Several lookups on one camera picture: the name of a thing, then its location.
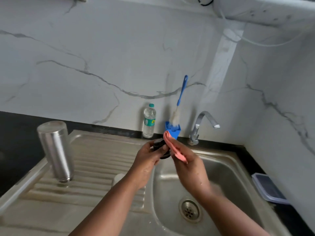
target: stainless steel tumbler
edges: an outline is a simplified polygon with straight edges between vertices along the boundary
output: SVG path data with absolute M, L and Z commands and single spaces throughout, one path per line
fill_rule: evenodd
M 37 127 L 37 132 L 57 180 L 70 181 L 73 178 L 74 163 L 67 125 L 62 121 L 51 121 Z

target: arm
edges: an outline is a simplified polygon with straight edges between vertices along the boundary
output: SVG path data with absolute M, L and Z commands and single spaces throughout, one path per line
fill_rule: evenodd
M 175 139 L 171 142 L 188 162 L 185 164 L 172 156 L 180 182 L 207 211 L 223 236 L 270 236 L 224 195 L 216 192 L 199 156 Z
M 154 165 L 168 151 L 165 145 L 152 152 L 151 146 L 153 141 L 144 144 L 124 178 L 110 189 L 69 236 L 119 235 L 137 190 L 147 184 Z

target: black countertop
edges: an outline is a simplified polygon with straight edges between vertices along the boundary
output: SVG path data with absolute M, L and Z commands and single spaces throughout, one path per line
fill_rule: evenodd
M 36 128 L 42 123 L 54 120 L 56 119 L 0 111 L 0 196 L 44 157 Z M 67 124 L 69 133 L 73 130 L 82 130 L 130 138 L 143 138 L 140 131 L 71 121 L 64 122 Z M 162 134 L 154 134 L 152 139 L 161 137 Z M 186 138 L 179 137 L 178 140 L 184 144 L 187 143 Z M 199 146 L 235 152 L 250 175 L 255 172 L 265 173 L 244 146 L 204 140 L 199 141 Z M 274 210 L 293 236 L 315 236 L 292 206 L 275 204 Z

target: faucet spout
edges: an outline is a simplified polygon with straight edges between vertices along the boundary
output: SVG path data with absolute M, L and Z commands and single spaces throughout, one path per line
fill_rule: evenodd
M 188 144 L 190 144 L 190 145 L 197 145 L 199 143 L 199 141 L 198 141 L 198 137 L 199 137 L 198 130 L 199 130 L 199 126 L 200 126 L 201 121 L 202 121 L 204 116 L 207 117 L 207 119 L 209 120 L 209 122 L 211 123 L 211 125 L 214 128 L 220 128 L 220 125 L 216 122 L 216 120 L 213 118 L 213 116 L 209 112 L 202 111 L 198 115 L 197 120 L 195 122 L 194 129 L 190 133 L 190 138 L 189 138 Z

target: drain strainer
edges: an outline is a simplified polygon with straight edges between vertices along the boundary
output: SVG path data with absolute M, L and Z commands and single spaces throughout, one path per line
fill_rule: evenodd
M 179 212 L 190 223 L 198 223 L 201 220 L 199 206 L 189 198 L 184 198 L 179 202 Z

